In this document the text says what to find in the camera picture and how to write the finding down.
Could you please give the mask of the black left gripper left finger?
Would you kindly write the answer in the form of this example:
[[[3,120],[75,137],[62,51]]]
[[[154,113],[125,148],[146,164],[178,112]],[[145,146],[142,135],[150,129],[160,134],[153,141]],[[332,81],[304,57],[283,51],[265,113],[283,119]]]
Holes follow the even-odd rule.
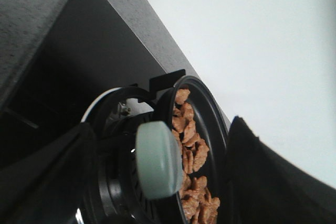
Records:
[[[80,123],[1,169],[1,223],[72,223],[95,168],[96,136]]]

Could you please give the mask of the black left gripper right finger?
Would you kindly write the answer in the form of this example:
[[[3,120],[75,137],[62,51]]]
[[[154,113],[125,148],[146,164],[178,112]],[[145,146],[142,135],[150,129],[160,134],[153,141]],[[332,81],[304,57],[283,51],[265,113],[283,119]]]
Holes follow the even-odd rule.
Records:
[[[241,117],[224,130],[218,223],[335,223],[335,189],[266,146]]]

